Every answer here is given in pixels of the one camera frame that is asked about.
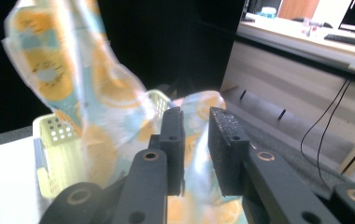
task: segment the yellow basket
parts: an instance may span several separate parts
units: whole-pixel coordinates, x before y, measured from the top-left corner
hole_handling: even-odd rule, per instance
[[[161,91],[147,92],[159,118],[173,103]],[[41,195],[55,198],[65,188],[85,181],[80,140],[73,129],[54,114],[33,121],[35,165]]]

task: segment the patterned cloth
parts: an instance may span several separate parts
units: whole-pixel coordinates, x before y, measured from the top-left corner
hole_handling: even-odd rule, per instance
[[[80,136],[88,181],[106,187],[127,175],[134,155],[159,131],[140,80],[109,47],[96,1],[37,0],[6,20],[6,52],[22,80]],[[207,149],[209,108],[220,94],[190,95],[184,197],[169,197],[168,223],[246,223],[239,199],[222,198]]]

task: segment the white table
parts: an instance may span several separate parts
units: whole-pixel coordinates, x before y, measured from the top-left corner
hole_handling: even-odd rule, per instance
[[[33,137],[0,145],[0,224],[38,223],[50,205],[37,185]]]

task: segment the black cable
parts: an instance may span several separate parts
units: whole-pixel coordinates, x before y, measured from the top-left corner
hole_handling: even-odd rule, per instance
[[[340,90],[338,91],[338,93],[336,94],[336,96],[334,97],[334,99],[332,100],[332,102],[329,104],[329,106],[326,108],[326,110],[323,112],[323,114],[319,117],[319,119],[311,126],[311,128],[308,129],[308,131],[305,133],[305,135],[303,136],[303,139],[300,143],[300,152],[303,155],[303,157],[310,162],[311,164],[313,164],[314,166],[316,165],[315,163],[313,163],[312,160],[310,160],[305,153],[303,152],[303,142],[306,138],[306,136],[309,134],[309,132],[311,132],[311,130],[320,122],[321,119],[323,119],[323,117],[325,116],[325,114],[327,113],[327,111],[330,109],[330,107],[332,107],[332,105],[334,104],[335,100],[337,99],[338,95],[340,94],[340,92],[344,89],[344,86],[347,84],[348,80],[346,79],[344,84],[341,86]]]
[[[335,108],[334,108],[332,114],[331,114],[330,117],[329,117],[329,120],[328,120],[328,122],[327,122],[326,128],[325,128],[325,130],[324,130],[324,132],[323,132],[323,135],[322,135],[322,137],[321,137],[321,139],[320,139],[320,143],[319,143],[318,155],[317,155],[318,173],[319,173],[320,180],[322,181],[323,185],[324,185],[328,190],[331,190],[331,189],[329,188],[329,186],[328,186],[328,185],[325,183],[325,181],[323,180],[322,173],[321,173],[321,171],[320,171],[320,148],[322,147],[323,138],[324,138],[324,136],[325,136],[325,134],[326,134],[326,131],[327,131],[327,129],[329,128],[329,125],[330,125],[330,123],[331,123],[331,121],[332,121],[334,112],[335,112],[335,110],[338,108],[338,106],[340,105],[341,101],[343,100],[344,95],[346,94],[346,91],[347,91],[347,89],[348,89],[348,87],[349,87],[350,84],[351,84],[351,81],[347,84],[346,88],[344,89],[343,93],[341,94],[341,97],[340,97],[340,99],[338,100],[337,105],[335,106]]]

